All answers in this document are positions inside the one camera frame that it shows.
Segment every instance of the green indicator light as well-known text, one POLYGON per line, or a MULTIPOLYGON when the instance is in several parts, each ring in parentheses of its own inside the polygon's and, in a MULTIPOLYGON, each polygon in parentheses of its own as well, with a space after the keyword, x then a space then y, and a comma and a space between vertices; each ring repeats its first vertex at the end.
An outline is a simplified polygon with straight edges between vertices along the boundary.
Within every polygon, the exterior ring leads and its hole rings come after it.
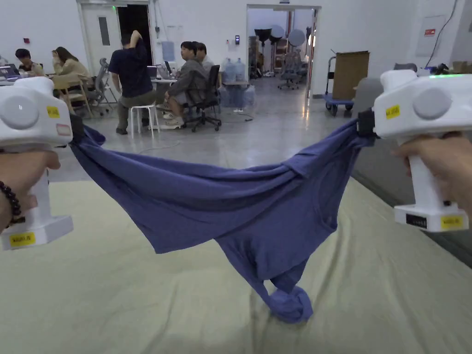
POLYGON ((443 77, 461 77, 463 76, 462 74, 454 74, 454 75, 431 75, 430 79, 439 79, 443 77))

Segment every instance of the laptop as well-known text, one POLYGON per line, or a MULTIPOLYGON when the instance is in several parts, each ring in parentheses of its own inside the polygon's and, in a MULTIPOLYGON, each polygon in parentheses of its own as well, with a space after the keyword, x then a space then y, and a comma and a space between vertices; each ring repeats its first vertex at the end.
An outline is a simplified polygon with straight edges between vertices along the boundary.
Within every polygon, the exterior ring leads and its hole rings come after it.
POLYGON ((148 66, 148 74, 151 77, 151 80, 155 80, 157 78, 157 67, 148 66))
POLYGON ((14 64, 8 64, 0 67, 0 76, 5 79, 18 78, 19 72, 14 64))
POLYGON ((157 71, 159 72, 159 75, 164 79, 164 80, 169 80, 171 79, 172 77, 170 76, 169 72, 164 69, 164 67, 162 66, 162 64, 158 64, 157 65, 157 71))
POLYGON ((167 71, 169 72, 169 75, 172 76, 172 69, 170 68, 169 62, 168 62, 168 61, 164 61, 164 63, 166 64, 166 68, 167 68, 167 71))

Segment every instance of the cardboard box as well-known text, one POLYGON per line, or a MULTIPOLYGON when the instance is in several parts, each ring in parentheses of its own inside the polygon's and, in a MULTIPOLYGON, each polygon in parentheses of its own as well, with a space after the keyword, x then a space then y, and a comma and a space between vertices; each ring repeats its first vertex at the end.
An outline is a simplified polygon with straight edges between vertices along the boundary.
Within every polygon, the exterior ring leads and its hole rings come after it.
POLYGON ((335 100, 352 100, 355 96, 354 87, 369 71, 368 51, 338 53, 334 70, 333 98, 335 100))
POLYGON ((455 61, 452 63, 451 74, 472 74, 472 65, 467 61, 455 61))

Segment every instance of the blue cart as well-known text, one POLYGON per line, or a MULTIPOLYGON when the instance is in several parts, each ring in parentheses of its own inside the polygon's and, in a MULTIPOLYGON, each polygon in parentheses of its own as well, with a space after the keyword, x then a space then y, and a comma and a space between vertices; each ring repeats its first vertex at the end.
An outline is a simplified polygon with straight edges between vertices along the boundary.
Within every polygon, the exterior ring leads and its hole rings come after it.
POLYGON ((331 62, 336 57, 331 57, 328 62, 328 79, 326 81, 326 92, 323 95, 323 99, 326 101, 326 109, 331 112, 333 117, 337 114, 338 106, 345 106, 347 111, 350 111, 354 107, 354 102, 352 100, 335 100, 333 99, 333 94, 328 93, 328 85, 330 80, 334 80, 334 71, 331 71, 331 62))

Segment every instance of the window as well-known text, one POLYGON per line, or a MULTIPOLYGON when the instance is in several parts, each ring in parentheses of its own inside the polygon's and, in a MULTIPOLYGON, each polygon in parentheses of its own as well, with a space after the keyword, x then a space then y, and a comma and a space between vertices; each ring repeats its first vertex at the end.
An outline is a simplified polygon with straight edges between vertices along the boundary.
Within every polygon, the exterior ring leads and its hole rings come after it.
POLYGON ((101 42, 103 45, 110 45, 110 36, 108 35, 108 25, 106 17, 99 17, 98 23, 100 25, 101 42))

